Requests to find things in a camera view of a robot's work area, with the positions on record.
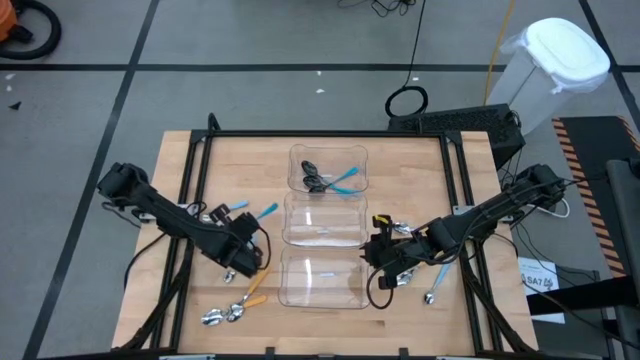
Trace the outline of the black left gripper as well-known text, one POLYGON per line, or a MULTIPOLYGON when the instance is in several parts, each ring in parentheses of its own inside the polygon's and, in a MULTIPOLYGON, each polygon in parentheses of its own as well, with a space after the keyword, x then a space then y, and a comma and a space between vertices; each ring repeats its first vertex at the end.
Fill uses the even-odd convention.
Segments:
POLYGON ((220 223, 248 247, 249 255, 244 251, 228 255, 227 267, 238 273, 248 274, 251 278, 263 268, 264 252, 257 246, 254 236, 260 226, 250 212, 239 212, 235 218, 231 218, 232 212, 231 207, 221 204, 209 213, 209 218, 213 223, 220 223))

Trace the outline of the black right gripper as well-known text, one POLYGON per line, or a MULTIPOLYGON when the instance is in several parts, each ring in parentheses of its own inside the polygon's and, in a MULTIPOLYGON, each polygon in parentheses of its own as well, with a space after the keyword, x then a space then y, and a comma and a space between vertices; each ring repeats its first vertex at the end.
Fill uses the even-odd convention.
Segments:
POLYGON ((378 271, 374 279, 380 290, 395 289, 396 277, 425 258, 425 235, 412 231, 409 237, 393 239, 393 221, 389 215, 373 215, 372 224, 378 232, 359 247, 364 254, 360 258, 378 271))

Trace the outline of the silver spoon light-blue handle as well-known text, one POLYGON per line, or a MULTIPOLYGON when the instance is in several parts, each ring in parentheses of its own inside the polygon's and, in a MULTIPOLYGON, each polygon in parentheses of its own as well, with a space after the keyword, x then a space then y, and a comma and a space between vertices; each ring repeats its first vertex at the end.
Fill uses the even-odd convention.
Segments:
POLYGON ((434 280, 432 286, 430 287, 430 289, 425 293, 424 295, 424 302, 426 305, 430 305, 435 301, 435 293, 437 288, 439 287, 439 285, 443 282, 444 278, 446 277, 449 269, 451 267, 451 264, 444 264, 441 266, 436 279, 434 280))
MULTIPOLYGON (((257 236, 253 235, 250 241, 250 245, 252 247, 255 247, 256 243, 257 243, 257 236)), ((236 272, 234 270, 229 270, 223 276, 223 282, 225 284, 230 284, 234 280, 235 276, 236 276, 236 272)))
MULTIPOLYGON (((236 204, 228 206, 228 208, 229 208, 229 211, 231 212, 231 211, 234 211, 234 210, 245 208, 248 205, 249 205, 249 201, 241 201, 241 202, 238 202, 236 204)), ((212 222, 213 221, 213 218, 212 218, 212 215, 211 215, 212 213, 213 213, 213 211, 211 213, 209 213, 209 214, 202 215, 201 220, 203 222, 212 222)))

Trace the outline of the clear plastic bin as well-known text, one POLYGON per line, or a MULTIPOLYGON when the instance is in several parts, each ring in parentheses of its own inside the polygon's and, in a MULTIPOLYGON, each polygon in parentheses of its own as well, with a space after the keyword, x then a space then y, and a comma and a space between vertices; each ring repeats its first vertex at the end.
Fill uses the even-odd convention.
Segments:
POLYGON ((368 237, 367 199, 361 194, 289 192, 282 238, 298 247, 357 248, 368 237))
POLYGON ((278 299, 283 306, 364 309, 369 265, 355 249, 286 247, 278 299))
POLYGON ((356 194, 340 194, 340 195, 357 195, 364 193, 368 186, 368 152, 361 145, 349 147, 319 147, 307 146, 304 144, 295 144, 289 151, 289 169, 287 183, 291 190, 308 192, 302 182, 305 176, 301 162, 303 160, 313 163, 319 174, 327 181, 343 175, 349 169, 357 167, 359 173, 346 180, 336 183, 336 186, 357 189, 356 194))

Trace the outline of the black perforated computer case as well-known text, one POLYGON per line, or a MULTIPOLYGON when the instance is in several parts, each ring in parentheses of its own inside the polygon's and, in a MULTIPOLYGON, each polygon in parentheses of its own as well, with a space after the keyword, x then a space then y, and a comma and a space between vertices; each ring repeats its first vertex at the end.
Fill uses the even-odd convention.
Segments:
POLYGON ((525 144, 517 114, 507 104, 471 107, 391 118, 389 131, 486 132, 497 169, 525 144))

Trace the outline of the white paper sign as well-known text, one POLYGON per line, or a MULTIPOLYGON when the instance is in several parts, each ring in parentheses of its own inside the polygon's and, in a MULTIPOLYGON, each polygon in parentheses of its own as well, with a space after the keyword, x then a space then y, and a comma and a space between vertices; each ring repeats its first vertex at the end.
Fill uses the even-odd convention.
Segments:
POLYGON ((522 281, 526 283, 526 295, 559 289, 559 281, 554 263, 519 257, 518 264, 522 281))

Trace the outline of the black metal beam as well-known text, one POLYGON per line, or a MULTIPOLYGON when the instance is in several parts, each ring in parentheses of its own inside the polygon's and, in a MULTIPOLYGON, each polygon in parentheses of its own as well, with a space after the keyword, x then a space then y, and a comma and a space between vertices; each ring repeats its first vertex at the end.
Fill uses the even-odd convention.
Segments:
POLYGON ((582 289, 578 287, 560 289, 527 296, 531 315, 568 313, 577 310, 591 310, 615 306, 640 305, 634 291, 624 289, 582 289))

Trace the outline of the black mat with striped edge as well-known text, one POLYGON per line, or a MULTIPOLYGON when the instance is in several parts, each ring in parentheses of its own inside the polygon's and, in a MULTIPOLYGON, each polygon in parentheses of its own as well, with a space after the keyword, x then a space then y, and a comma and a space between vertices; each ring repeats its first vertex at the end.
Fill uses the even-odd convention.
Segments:
POLYGON ((640 155, 640 140, 621 116, 565 117, 551 121, 577 190, 613 277, 631 272, 606 162, 640 155))

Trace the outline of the translucent trash can white lid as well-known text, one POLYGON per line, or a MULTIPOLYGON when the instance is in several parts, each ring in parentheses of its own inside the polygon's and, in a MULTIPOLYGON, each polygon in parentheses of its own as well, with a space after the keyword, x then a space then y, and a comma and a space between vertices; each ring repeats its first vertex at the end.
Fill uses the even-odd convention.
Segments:
POLYGON ((603 48, 563 18, 546 18, 505 40, 499 51, 510 60, 488 95, 490 105, 517 113, 526 136, 570 98, 595 91, 611 66, 603 48))

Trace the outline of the black table frame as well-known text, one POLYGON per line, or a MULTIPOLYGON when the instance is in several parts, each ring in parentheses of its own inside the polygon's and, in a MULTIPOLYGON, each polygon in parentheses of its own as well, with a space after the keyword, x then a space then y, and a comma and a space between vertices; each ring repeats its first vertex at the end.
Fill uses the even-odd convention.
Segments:
MULTIPOLYGON (((440 143, 414 133, 330 130, 222 130, 203 162, 197 131, 168 131, 150 172, 153 186, 176 200, 181 188, 201 194, 209 207, 247 199, 254 205, 282 200, 287 193, 288 153, 295 144, 321 147, 362 145, 369 153, 370 213, 384 213, 412 224, 423 224, 450 209, 449 185, 461 182, 458 170, 446 172, 440 143)), ((264 304, 251 308, 239 321, 204 326, 208 309, 238 300, 248 288, 245 277, 225 284, 220 266, 202 255, 193 258, 183 308, 170 306, 163 319, 160 343, 181 353, 212 353, 248 358, 273 348, 279 355, 394 356, 471 355, 474 331, 481 344, 497 341, 496 325, 482 307, 469 311, 458 269, 452 269, 443 292, 432 305, 422 294, 435 279, 433 267, 420 268, 415 279, 397 289, 384 310, 286 307, 277 291, 280 261, 261 285, 264 304)))

